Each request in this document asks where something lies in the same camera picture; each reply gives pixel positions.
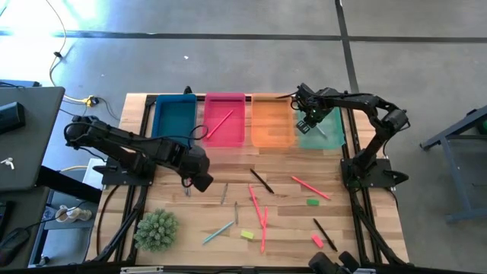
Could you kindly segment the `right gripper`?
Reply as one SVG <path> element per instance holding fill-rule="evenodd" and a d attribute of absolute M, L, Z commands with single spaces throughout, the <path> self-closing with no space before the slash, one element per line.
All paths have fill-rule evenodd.
<path fill-rule="evenodd" d="M 310 131 L 310 127 L 306 123 L 320 123 L 328 114 L 328 110 L 320 105 L 322 103 L 320 97 L 305 83 L 297 86 L 293 101 L 296 103 L 297 109 L 304 113 L 303 120 L 299 120 L 296 124 L 302 134 Z"/>

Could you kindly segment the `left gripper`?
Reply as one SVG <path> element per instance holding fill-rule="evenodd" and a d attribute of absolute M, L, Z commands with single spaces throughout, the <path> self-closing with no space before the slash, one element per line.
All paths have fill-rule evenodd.
<path fill-rule="evenodd" d="M 199 192 L 204 193 L 214 178 L 208 173 L 210 160 L 205 150 L 195 145 L 182 156 L 178 174 L 181 176 L 183 187 L 194 186 Z"/>

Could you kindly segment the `black pen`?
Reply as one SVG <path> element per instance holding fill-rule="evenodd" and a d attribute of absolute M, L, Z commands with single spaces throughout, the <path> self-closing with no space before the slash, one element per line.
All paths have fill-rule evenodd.
<path fill-rule="evenodd" d="M 336 245 L 334 244 L 334 242 L 332 241 L 332 239 L 329 237 L 329 235 L 325 232 L 325 230 L 323 229 L 323 227 L 321 226 L 321 224 L 318 222 L 318 220 L 316 220 L 315 218 L 313 218 L 313 221 L 314 221 L 314 224 L 317 226 L 317 228 L 320 230 L 320 232 L 322 233 L 322 235 L 325 237 L 325 239 L 327 240 L 328 244 L 330 245 L 330 247 L 335 251 L 335 252 L 338 252 L 338 248 L 336 247 Z"/>
<path fill-rule="evenodd" d="M 252 168 L 250 168 L 251 174 L 266 188 L 266 190 L 271 193 L 275 194 L 273 189 L 269 186 L 269 184 Z"/>

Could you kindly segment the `teal pen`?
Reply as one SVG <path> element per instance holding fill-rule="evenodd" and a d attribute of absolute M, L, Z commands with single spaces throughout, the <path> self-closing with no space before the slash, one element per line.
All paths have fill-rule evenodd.
<path fill-rule="evenodd" d="M 213 234 L 210 234 L 207 238 L 205 238 L 202 242 L 202 245 L 205 245 L 206 243 L 208 243 L 209 241 L 211 241 L 213 238 L 217 237 L 218 235 L 220 235 L 222 232 L 226 231 L 229 227 L 231 227 L 233 224 L 235 223 L 235 221 L 230 221 L 228 222 L 225 226 L 223 226 L 222 228 L 218 229 L 216 232 L 214 232 Z"/>

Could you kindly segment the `teal plastic bin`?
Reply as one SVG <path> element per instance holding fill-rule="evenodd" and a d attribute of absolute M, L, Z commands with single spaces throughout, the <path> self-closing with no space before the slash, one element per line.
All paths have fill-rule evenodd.
<path fill-rule="evenodd" d="M 337 149 L 345 144 L 344 132 L 340 111 L 335 107 L 320 123 L 323 129 L 329 133 L 329 138 L 324 138 L 316 127 L 311 128 L 307 134 L 298 131 L 298 147 L 306 149 Z"/>

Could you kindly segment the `orange plastic bin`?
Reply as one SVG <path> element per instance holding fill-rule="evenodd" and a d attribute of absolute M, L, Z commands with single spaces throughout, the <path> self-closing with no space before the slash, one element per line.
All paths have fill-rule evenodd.
<path fill-rule="evenodd" d="M 294 111 L 291 98 L 278 94 L 253 94 L 251 141 L 259 148 L 288 148 L 294 144 Z"/>

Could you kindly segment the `pink plastic bin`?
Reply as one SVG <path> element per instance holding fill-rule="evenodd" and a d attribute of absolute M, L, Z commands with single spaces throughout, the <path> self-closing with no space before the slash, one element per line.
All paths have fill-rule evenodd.
<path fill-rule="evenodd" d="M 203 139 L 208 147 L 240 147 L 245 139 L 246 96 L 242 93 L 211 93 L 205 96 L 203 124 L 211 131 L 230 111 L 234 112 L 214 135 Z"/>

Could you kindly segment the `blue plastic bin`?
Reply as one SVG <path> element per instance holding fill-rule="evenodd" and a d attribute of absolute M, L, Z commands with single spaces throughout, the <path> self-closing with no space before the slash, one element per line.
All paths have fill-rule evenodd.
<path fill-rule="evenodd" d="M 193 145 L 197 98 L 194 94 L 159 95 L 155 104 L 151 137 L 169 137 Z"/>

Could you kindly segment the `green artificial plant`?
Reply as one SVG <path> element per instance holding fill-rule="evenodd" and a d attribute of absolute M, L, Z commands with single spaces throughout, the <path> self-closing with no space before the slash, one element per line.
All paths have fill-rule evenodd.
<path fill-rule="evenodd" d="M 173 212 L 156 209 L 146 213 L 137 224 L 135 247 L 152 253 L 163 252 L 174 244 L 178 226 Z"/>

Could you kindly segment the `white box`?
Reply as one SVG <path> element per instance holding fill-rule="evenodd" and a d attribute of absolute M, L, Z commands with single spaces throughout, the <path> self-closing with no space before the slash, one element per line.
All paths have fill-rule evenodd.
<path fill-rule="evenodd" d="M 99 190 L 104 190 L 105 186 L 102 184 L 103 175 L 94 170 L 95 166 L 104 166 L 105 163 L 98 158 L 91 158 L 88 162 L 88 167 L 85 171 L 82 183 L 92 186 Z"/>

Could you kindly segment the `black desk crossbar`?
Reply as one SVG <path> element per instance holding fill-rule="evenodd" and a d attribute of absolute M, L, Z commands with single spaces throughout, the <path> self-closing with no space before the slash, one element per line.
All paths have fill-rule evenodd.
<path fill-rule="evenodd" d="M 40 167 L 36 185 L 46 186 L 51 190 L 93 203 L 99 203 L 102 194 L 97 188 L 44 166 Z"/>

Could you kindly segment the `beige curled object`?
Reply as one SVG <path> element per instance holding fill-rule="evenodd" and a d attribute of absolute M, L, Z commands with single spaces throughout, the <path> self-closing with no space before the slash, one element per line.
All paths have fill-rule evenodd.
<path fill-rule="evenodd" d="M 76 221 L 89 221 L 92 212 L 87 209 L 80 209 L 79 207 L 68 208 L 66 205 L 61 205 L 57 210 L 55 217 L 59 223 L 73 223 Z"/>

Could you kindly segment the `grey-blue metal cart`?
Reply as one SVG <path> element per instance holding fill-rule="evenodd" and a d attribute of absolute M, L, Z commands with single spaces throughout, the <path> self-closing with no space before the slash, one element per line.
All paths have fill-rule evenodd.
<path fill-rule="evenodd" d="M 450 169 L 461 210 L 446 216 L 453 223 L 474 218 L 487 218 L 487 131 L 485 135 L 466 132 L 487 122 L 487 105 L 467 115 L 428 140 L 419 144 L 422 150 L 439 145 Z"/>

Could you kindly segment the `dark grey desk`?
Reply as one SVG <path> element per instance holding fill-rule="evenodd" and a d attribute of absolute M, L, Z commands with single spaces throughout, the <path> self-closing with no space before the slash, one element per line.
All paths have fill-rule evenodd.
<path fill-rule="evenodd" d="M 0 135 L 0 192 L 28 190 L 39 173 L 65 89 L 0 88 L 0 106 L 19 102 L 24 106 L 26 125 Z M 1 164 L 14 159 L 12 170 Z"/>

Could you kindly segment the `black box device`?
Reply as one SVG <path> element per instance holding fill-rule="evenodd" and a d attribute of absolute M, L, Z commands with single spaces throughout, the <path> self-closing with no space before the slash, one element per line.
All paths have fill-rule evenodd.
<path fill-rule="evenodd" d="M 12 102 L 0 106 L 0 135 L 26 125 L 24 106 L 19 102 Z"/>

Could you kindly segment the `black computer mouse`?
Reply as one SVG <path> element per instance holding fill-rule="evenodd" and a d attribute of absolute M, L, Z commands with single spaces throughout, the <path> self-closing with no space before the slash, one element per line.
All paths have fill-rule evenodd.
<path fill-rule="evenodd" d="M 15 228 L 0 241 L 0 267 L 9 266 L 11 263 L 27 265 L 28 256 L 24 253 L 24 247 L 30 240 L 30 232 L 26 228 Z"/>

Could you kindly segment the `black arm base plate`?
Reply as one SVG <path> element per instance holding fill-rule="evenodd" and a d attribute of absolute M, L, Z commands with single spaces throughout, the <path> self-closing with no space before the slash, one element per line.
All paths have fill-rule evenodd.
<path fill-rule="evenodd" d="M 144 163 L 141 170 L 130 170 L 121 163 L 108 158 L 105 165 L 95 165 L 93 170 L 103 175 L 102 184 L 105 186 L 150 186 L 154 179 L 156 164 Z"/>
<path fill-rule="evenodd" d="M 343 184 L 347 189 L 391 188 L 409 179 L 407 174 L 392 170 L 390 161 L 385 158 L 373 161 L 362 177 L 358 175 L 352 159 L 342 159 L 340 167 Z"/>

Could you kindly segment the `black aluminium table frame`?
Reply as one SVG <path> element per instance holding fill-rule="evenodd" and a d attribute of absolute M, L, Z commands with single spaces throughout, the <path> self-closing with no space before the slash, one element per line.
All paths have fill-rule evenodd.
<path fill-rule="evenodd" d="M 342 251 L 357 255 L 360 250 L 373 253 L 373 242 L 367 228 L 352 214 L 348 190 L 342 181 L 340 161 L 350 158 L 355 150 L 350 135 L 337 149 L 298 147 L 298 113 L 294 111 L 295 141 L 288 148 L 259 148 L 251 141 L 251 98 L 246 102 L 245 139 L 240 147 L 208 147 L 203 139 L 209 129 L 203 124 L 205 102 L 197 110 L 197 136 L 210 160 L 209 172 L 214 178 L 208 189 L 185 195 L 180 177 L 159 167 L 148 189 L 145 212 L 164 209 L 173 212 L 179 223 L 174 244 L 164 252 L 140 250 L 135 256 L 139 265 L 162 266 L 270 266 L 305 267 L 318 251 L 336 260 Z M 251 174 L 254 169 L 273 189 L 266 188 Z M 328 195 L 324 199 L 291 179 L 295 176 Z M 221 194 L 228 183 L 224 204 Z M 266 249 L 260 253 L 262 226 L 248 190 L 251 185 L 262 215 L 269 215 Z M 308 206 L 317 199 L 319 206 Z M 211 241 L 202 245 L 210 234 L 234 221 L 234 203 L 238 203 L 238 225 L 233 224 Z M 328 244 L 314 224 L 318 220 L 332 239 L 338 252 Z M 240 236 L 240 231 L 254 233 L 254 239 Z M 324 243 L 318 248 L 311 235 Z"/>

